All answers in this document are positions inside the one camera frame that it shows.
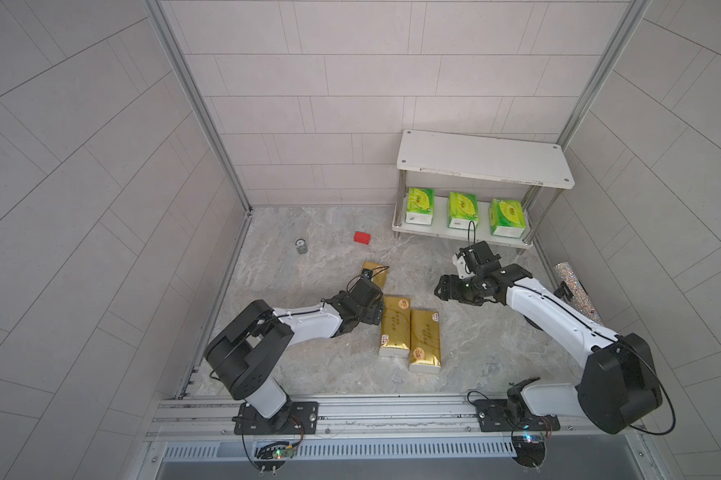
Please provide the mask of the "green tissue pack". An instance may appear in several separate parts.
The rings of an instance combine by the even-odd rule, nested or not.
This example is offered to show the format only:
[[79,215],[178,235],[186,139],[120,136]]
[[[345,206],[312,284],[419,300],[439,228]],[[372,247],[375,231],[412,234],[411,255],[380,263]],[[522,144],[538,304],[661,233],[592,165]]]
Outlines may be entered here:
[[474,194],[450,192],[447,207],[448,228],[470,230],[478,226],[478,201]]
[[493,236],[522,238],[527,223],[521,203],[494,198],[489,206],[489,228]]
[[406,195],[404,221],[430,226],[434,218],[434,190],[410,187]]

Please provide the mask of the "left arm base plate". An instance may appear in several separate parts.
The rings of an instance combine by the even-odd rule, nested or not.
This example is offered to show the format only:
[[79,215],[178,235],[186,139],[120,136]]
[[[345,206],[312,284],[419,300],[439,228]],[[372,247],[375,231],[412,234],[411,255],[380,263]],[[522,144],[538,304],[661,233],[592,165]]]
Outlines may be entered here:
[[320,404],[315,401],[288,401],[272,418],[264,418],[254,406],[240,406],[234,417],[236,435],[300,435],[316,433]]

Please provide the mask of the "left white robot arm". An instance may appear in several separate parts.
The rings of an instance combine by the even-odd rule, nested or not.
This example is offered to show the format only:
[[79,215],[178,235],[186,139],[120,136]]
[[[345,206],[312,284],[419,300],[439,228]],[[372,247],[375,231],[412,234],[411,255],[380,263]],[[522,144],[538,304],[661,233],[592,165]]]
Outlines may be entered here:
[[346,291],[314,307],[294,310],[256,300],[234,318],[204,350],[212,375],[235,400],[256,410],[274,430],[288,422],[292,400],[272,378],[272,370],[292,345],[352,332],[360,323],[380,324],[382,295],[358,299]]

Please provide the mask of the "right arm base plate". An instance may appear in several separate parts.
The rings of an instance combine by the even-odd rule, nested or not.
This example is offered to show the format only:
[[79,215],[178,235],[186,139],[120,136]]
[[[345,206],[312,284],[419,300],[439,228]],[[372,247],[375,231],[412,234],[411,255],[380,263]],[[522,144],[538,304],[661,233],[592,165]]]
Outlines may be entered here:
[[528,410],[514,413],[506,399],[470,400],[483,433],[531,431],[551,433],[560,430],[556,416],[536,416]]

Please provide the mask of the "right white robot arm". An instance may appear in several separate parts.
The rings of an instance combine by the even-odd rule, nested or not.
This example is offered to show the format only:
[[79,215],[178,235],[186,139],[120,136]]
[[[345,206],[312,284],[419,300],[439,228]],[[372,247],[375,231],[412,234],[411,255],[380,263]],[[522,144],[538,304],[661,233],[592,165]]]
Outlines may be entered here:
[[549,335],[583,368],[577,385],[520,383],[520,405],[535,416],[587,418],[601,431],[618,434],[671,403],[663,398],[665,391],[643,338],[622,336],[592,321],[517,265],[482,277],[441,276],[434,294],[472,306],[488,301],[507,306]]

